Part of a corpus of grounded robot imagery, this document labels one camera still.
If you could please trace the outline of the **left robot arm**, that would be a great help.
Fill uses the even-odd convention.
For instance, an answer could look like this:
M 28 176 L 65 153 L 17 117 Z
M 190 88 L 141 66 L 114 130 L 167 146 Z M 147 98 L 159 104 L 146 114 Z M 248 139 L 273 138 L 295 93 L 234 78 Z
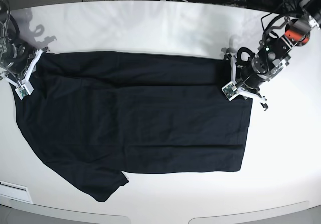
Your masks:
M 311 31 L 320 27 L 320 0 L 302 0 L 302 13 L 291 19 L 289 13 L 274 17 L 263 29 L 256 53 L 242 47 L 226 50 L 224 58 L 230 61 L 231 78 L 221 90 L 232 101 L 239 96 L 260 102 L 268 109 L 267 99 L 260 94 L 260 86 L 271 81 L 289 65 L 290 51 L 310 40 Z

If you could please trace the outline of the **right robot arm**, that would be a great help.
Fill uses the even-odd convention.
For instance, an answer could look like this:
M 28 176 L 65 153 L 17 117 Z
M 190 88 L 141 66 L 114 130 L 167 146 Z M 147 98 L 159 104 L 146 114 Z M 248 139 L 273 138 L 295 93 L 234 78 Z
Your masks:
M 20 38 L 8 0 L 1 0 L 1 79 L 22 88 L 36 70 L 35 62 L 43 53 Z

